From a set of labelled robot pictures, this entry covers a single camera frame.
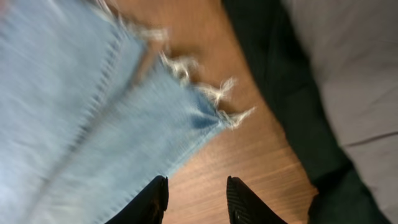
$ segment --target wooden floor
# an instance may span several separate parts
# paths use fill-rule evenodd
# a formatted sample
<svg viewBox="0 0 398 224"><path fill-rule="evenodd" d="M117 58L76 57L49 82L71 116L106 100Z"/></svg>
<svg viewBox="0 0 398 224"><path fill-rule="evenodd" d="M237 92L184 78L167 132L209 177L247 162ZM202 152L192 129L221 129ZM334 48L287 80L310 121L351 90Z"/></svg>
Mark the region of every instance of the wooden floor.
<svg viewBox="0 0 398 224"><path fill-rule="evenodd" d="M193 54L201 67L194 82L218 86L238 79L228 112L256 112L234 131L225 131L170 179L164 224L227 224L226 179L240 177L288 223L305 223L316 194L283 130L251 79L219 0L119 0L119 10L152 26L168 27L175 55Z"/></svg>

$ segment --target jeans seam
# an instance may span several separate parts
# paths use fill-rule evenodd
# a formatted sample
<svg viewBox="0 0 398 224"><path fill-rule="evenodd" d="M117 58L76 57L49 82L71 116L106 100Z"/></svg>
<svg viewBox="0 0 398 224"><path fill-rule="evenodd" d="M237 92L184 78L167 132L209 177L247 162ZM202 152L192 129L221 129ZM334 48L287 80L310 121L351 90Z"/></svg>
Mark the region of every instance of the jeans seam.
<svg viewBox="0 0 398 224"><path fill-rule="evenodd" d="M106 52L106 56L104 58L104 62L102 62L101 66L101 77L99 78L99 82L96 85L95 94L89 99L88 106L83 112L83 121L80 125L78 125L78 133L74 141L67 147L69 153L63 159L63 162L55 168L53 174L50 175L49 180L44 183L41 187L40 192L38 193L37 198L34 200L30 211L24 219L24 222L29 220L30 217L33 217L34 213L40 201L45 196L47 190L51 187L52 183L55 179L65 170L68 166L69 162L73 159L73 156L77 154L79 146L84 142L87 135L92 130L94 126L96 115L100 114L101 107L106 103L106 96L108 90L112 83L112 76L114 75L114 71L116 65L118 64L119 58L121 56L121 44L122 44L122 36L116 30L116 28L112 27L111 31L113 40L108 42L109 49Z"/></svg>

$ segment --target light blue jeans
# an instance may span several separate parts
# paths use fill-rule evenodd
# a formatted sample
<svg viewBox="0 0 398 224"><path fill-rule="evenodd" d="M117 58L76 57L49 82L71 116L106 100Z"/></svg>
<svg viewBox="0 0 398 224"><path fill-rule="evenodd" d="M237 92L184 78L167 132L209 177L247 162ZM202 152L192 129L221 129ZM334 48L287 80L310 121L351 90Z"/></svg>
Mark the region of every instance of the light blue jeans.
<svg viewBox="0 0 398 224"><path fill-rule="evenodd" d="M181 84L170 59L131 88L146 45L122 21L81 0L7 5L0 223L105 223L249 114L217 111L230 86Z"/></svg>

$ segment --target dark green fabric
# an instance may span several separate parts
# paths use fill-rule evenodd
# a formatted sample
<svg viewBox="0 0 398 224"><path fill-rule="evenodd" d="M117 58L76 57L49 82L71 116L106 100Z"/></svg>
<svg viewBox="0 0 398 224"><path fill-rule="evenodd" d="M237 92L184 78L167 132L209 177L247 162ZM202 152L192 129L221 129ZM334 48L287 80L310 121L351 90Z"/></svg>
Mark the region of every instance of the dark green fabric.
<svg viewBox="0 0 398 224"><path fill-rule="evenodd" d="M257 86L319 191L309 223L388 223L336 143L308 58L279 0L223 3Z"/></svg>

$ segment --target distressed jeans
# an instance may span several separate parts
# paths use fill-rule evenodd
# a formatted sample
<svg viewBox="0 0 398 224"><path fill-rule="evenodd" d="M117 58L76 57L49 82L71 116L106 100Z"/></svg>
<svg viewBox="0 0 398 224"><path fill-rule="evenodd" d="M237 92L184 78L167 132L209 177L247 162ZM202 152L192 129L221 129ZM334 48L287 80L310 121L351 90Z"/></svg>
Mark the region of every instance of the distressed jeans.
<svg viewBox="0 0 398 224"><path fill-rule="evenodd" d="M0 18L0 223L105 223L251 112L218 111L231 82L193 85L184 60L165 55L131 88L141 31L101 1L9 1Z"/></svg>

